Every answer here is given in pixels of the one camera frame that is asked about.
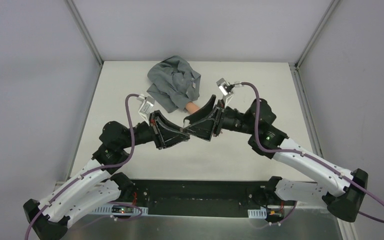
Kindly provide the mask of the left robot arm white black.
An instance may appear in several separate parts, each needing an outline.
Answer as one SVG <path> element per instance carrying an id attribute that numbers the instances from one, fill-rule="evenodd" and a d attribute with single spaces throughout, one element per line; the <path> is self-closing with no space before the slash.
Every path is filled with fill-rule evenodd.
<path id="1" fill-rule="evenodd" d="M 187 129 L 194 122 L 186 117 L 180 127 L 160 111 L 152 112 L 147 121 L 136 126 L 130 117 L 127 120 L 128 126 L 110 121 L 103 127 L 101 145 L 76 175 L 47 197 L 24 203 L 29 222 L 25 239 L 34 231 L 41 240 L 60 240 L 79 219 L 97 207 L 116 199 L 129 201 L 132 183 L 117 170 L 130 161 L 135 147 L 154 142 L 161 150 L 185 142 L 190 138 Z"/>

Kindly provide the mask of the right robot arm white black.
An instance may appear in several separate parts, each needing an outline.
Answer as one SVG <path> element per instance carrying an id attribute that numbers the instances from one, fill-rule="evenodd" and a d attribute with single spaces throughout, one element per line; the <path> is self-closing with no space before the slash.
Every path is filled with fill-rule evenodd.
<path id="1" fill-rule="evenodd" d="M 264 188 L 264 200 L 270 205 L 280 201 L 300 201 L 326 207 L 335 217 L 353 223 L 361 213 L 367 194 L 368 173 L 358 168 L 339 167 L 315 155 L 273 126 L 276 115 L 265 99 L 255 99 L 241 113 L 211 96 L 204 107 L 183 120 L 183 129 L 201 139 L 218 135 L 221 130 L 249 134 L 248 145 L 260 156 L 288 165 L 313 180 L 295 182 L 273 176 Z"/>

